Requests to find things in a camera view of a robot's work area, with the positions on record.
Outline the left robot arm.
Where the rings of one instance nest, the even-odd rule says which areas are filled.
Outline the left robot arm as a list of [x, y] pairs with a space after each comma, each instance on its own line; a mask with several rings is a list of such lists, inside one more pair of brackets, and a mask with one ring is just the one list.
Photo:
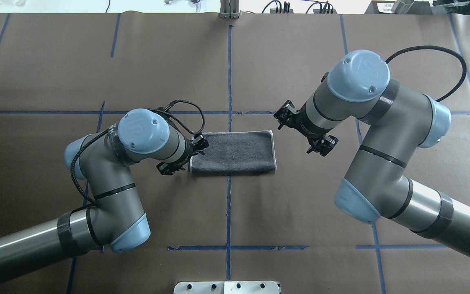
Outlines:
[[152, 158], [159, 161], [160, 174], [171, 176], [209, 146], [202, 130], [185, 138], [170, 122], [170, 108], [133, 109], [105, 131], [67, 145], [65, 164], [88, 203], [0, 238], [0, 283], [104, 245], [125, 252], [149, 238], [130, 166]]

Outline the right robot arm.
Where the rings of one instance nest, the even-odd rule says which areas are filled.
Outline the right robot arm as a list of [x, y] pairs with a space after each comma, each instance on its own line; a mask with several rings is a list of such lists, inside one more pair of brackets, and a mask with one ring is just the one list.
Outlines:
[[470, 257], [470, 207], [403, 174], [417, 148], [448, 132], [449, 109], [401, 85], [386, 61], [369, 50], [345, 55], [300, 109], [291, 101], [274, 113], [279, 126], [306, 137], [307, 153], [326, 156], [338, 139], [330, 130], [354, 117], [369, 125], [335, 195], [347, 215], [372, 225], [390, 219], [422, 238]]

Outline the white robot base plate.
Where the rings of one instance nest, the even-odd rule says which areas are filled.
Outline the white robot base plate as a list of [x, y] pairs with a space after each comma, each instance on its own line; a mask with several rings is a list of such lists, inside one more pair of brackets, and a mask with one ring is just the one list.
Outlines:
[[281, 294], [276, 281], [187, 281], [179, 282], [174, 294]]

